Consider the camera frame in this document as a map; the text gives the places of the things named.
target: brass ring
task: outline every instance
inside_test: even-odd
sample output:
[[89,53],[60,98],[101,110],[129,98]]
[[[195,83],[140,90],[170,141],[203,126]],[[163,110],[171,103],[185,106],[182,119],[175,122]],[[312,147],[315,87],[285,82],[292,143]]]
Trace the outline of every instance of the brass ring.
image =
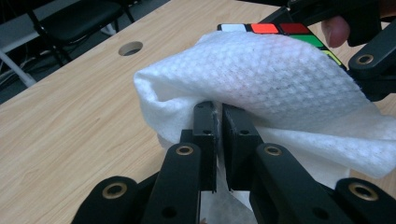
[[264,151],[270,154],[271,156],[280,156],[282,154],[282,150],[273,146],[265,147]]
[[348,186],[349,190],[359,198],[365,201],[376,201],[378,200],[378,194],[371,188],[361,183],[351,183]]
[[[112,188],[120,188],[114,192],[111,191]],[[102,191],[102,195],[104,198],[106,199],[117,199],[120,196],[122,196],[126,190],[127,190],[127,186],[125,183],[122,182],[116,182],[116,183],[112,183],[110,185],[107,185],[107,187],[105,187]]]
[[374,56],[371,54],[363,54],[358,59],[356,59],[356,63],[365,65],[371,63],[374,59]]
[[190,155],[194,149],[192,147],[181,146],[176,149],[176,153],[180,156]]

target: floor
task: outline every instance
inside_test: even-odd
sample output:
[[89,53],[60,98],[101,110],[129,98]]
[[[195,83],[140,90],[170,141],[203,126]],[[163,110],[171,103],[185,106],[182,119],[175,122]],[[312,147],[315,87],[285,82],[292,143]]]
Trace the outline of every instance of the floor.
[[[137,21],[168,1],[169,0],[141,0],[137,4],[132,5],[130,10],[134,19]],[[125,28],[129,24],[131,23],[125,15],[119,19],[120,29]],[[83,41],[80,45],[66,50],[70,53],[72,58],[77,58],[77,56],[83,54],[107,38],[108,35],[98,32],[87,38],[87,40]],[[47,51],[42,52],[40,57],[32,59],[23,67],[23,71],[29,73],[36,81],[50,76],[50,74],[57,69],[59,69],[59,65],[54,60],[53,56]],[[6,102],[24,90],[26,90],[26,87],[15,74],[9,76],[6,80],[2,80],[0,83],[0,104]]]

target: black chair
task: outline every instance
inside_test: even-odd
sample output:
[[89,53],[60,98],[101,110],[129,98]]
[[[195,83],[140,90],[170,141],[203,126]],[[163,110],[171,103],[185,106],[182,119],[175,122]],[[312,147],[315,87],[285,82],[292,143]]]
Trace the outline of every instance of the black chair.
[[32,0],[24,0],[23,2],[35,30],[50,47],[50,51],[60,66],[63,66],[64,63],[58,52],[67,61],[72,61],[72,58],[64,50],[65,46],[77,44],[113,21],[118,32],[117,18],[123,12],[126,13],[131,23],[134,22],[134,18],[124,0],[80,0],[42,20],[39,20],[35,15],[31,7]]

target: light wood tabletop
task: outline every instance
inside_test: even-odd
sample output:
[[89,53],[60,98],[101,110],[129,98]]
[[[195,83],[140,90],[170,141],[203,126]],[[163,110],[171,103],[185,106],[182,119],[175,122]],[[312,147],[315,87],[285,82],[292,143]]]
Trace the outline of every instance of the light wood tabletop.
[[[139,182],[157,172],[163,150],[143,120],[133,74],[191,47],[220,23],[258,22],[275,9],[171,0],[0,105],[0,223],[69,223],[103,179]],[[310,28],[323,39],[317,25]],[[143,48],[120,56],[131,42]],[[356,50],[334,53],[346,63]],[[394,94],[377,105],[396,117]],[[371,181],[396,197],[395,171]]]

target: cloth fold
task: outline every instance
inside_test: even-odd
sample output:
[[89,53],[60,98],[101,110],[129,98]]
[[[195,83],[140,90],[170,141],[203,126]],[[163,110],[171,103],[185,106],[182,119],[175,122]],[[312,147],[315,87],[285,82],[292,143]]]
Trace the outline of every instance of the cloth fold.
[[210,100],[244,108],[264,141],[329,187],[349,168],[381,177],[396,165],[396,118],[382,116],[327,55],[287,36],[204,35],[138,71],[134,84],[146,122],[170,144]]

